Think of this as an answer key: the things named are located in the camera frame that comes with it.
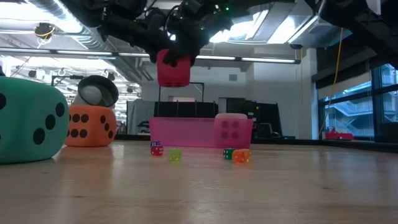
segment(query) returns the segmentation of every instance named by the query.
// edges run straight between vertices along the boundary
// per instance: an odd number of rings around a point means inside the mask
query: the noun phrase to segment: wooden table
[[[0,223],[398,223],[398,155],[253,145],[252,162],[149,142],[63,148],[53,160],[0,166]]]

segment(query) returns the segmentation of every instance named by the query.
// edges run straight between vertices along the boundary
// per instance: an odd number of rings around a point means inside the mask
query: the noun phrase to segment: pink plastic container
[[[216,146],[244,149],[250,147],[253,120],[216,117],[214,123]]]
[[[150,140],[160,141],[162,146],[178,147],[237,147],[250,146],[253,121],[250,119],[227,119],[231,122],[239,121],[242,127],[242,138],[226,141],[217,141],[214,118],[151,118],[149,119]]]

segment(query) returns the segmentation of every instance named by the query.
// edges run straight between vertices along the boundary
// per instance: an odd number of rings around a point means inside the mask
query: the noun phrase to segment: green die
[[[224,149],[224,159],[227,160],[232,160],[232,153],[234,152],[235,149],[227,148]]]
[[[171,162],[180,161],[182,159],[181,149],[169,149],[167,152],[167,158],[169,158],[169,161]]]
[[[0,163],[50,159],[68,132],[68,104],[56,88],[0,77]]]

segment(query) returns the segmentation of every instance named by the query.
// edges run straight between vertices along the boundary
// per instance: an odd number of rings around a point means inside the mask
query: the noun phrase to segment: ventilation duct
[[[88,50],[100,52],[116,52],[117,50],[108,42],[103,42],[100,35],[95,31],[84,26],[73,14],[59,1],[59,0],[25,0],[33,4],[44,12],[51,13],[54,17],[61,21],[67,21],[71,24],[81,26],[81,34],[86,36],[73,37],[79,41]],[[118,68],[118,72],[124,76],[128,81],[140,83],[142,80],[142,71],[129,65],[123,59],[117,58],[116,60],[106,60],[108,63]]]

